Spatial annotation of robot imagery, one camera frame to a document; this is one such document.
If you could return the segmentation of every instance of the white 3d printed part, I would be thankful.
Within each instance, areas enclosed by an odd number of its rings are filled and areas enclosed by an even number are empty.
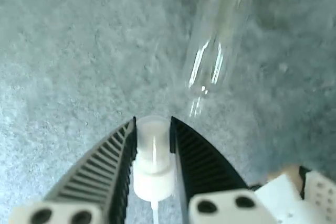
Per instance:
[[[170,153],[170,120],[146,116],[137,120],[138,147],[133,179],[136,195],[154,206],[174,191],[174,168]]]
[[[324,191],[318,191],[322,184]],[[305,199],[302,200],[290,177],[282,174],[260,187],[255,194],[279,224],[328,224],[334,223],[333,209],[320,209],[322,202],[315,204],[315,200],[316,197],[321,201],[324,199],[323,206],[332,202],[325,194],[333,188],[333,183],[318,173],[307,173]]]

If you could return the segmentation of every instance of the white plastic mount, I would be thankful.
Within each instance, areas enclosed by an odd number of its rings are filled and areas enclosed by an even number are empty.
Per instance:
[[[102,212],[95,204],[36,202],[33,205],[14,208],[9,224],[103,224]]]
[[[199,194],[189,203],[190,224],[276,224],[275,218],[248,190]]]

